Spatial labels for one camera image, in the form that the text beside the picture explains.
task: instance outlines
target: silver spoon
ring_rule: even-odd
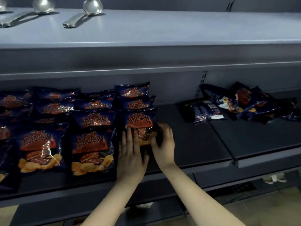
[[[8,7],[6,7],[6,1],[0,0],[0,13],[7,12],[7,11],[8,11]]]
[[[17,15],[8,17],[4,19],[2,22],[0,22],[0,25],[4,27],[9,27],[12,25],[11,23],[15,20],[22,19],[31,15],[49,14],[55,10],[55,4],[50,0],[34,0],[32,2],[32,7],[34,11],[22,12]]]
[[[71,17],[69,20],[66,20],[63,25],[65,27],[73,28],[81,18],[100,14],[103,10],[103,5],[100,0],[85,0],[82,8],[85,11],[84,13],[79,13]]]

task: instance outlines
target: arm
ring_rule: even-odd
[[[163,129],[163,142],[157,145],[156,138],[150,140],[156,162],[184,203],[197,225],[202,226],[244,226],[227,209],[216,202],[184,172],[174,161],[175,142],[172,129],[159,123]]]
[[[137,131],[134,132],[134,140],[132,140],[130,128],[127,130],[127,137],[123,132],[122,143],[119,143],[116,183],[82,226],[115,225],[125,205],[143,179],[148,160],[149,156],[145,154],[144,162],[142,162]]]

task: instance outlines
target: spoon handle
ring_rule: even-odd
[[[32,14],[33,14],[32,12],[22,12],[22,13],[18,13],[18,14],[9,16],[9,17],[5,18],[3,21],[1,21],[0,25],[1,26],[11,26],[11,23],[14,20],[22,19],[22,18],[30,16]]]
[[[87,15],[87,13],[78,13],[77,15],[74,15],[73,17],[71,17],[69,20],[66,20],[63,23],[63,25],[65,27],[73,28],[73,27],[75,27],[78,20],[80,20],[81,18],[83,18],[86,15]]]

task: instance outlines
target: hand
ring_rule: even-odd
[[[149,155],[145,153],[142,161],[137,130],[134,131],[134,141],[130,128],[127,136],[123,131],[122,141],[119,142],[116,183],[125,183],[136,188],[144,177],[148,160]]]
[[[151,137],[150,144],[155,160],[163,171],[169,166],[175,166],[175,141],[173,140],[172,129],[166,123],[158,122],[158,125],[163,129],[163,142],[161,146],[158,146],[156,137]]]

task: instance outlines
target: beige floor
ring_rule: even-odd
[[[247,201],[225,206],[246,226],[301,226],[301,193],[297,188],[289,188],[276,193],[256,197]],[[17,206],[0,209],[0,225],[9,226]],[[187,215],[177,220],[169,220],[155,226],[195,226]],[[62,226],[62,223],[48,226]]]

